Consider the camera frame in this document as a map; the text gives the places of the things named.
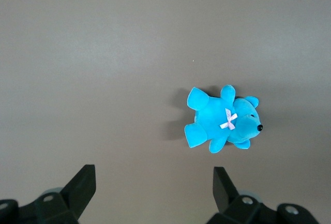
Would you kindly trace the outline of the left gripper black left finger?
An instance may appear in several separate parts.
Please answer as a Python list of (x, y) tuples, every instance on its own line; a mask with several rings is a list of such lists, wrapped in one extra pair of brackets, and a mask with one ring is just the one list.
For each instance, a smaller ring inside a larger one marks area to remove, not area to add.
[(44, 193), (28, 205), (2, 199), (1, 223), (78, 223), (95, 192), (95, 165), (84, 165), (59, 192)]

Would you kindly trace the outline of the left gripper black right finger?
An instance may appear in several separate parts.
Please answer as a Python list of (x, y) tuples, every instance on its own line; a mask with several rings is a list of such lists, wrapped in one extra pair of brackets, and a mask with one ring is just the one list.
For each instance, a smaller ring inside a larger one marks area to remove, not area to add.
[(316, 223), (315, 217), (300, 205), (283, 203), (272, 210), (255, 197), (240, 194), (224, 167), (214, 168), (213, 196), (218, 212), (209, 223)]

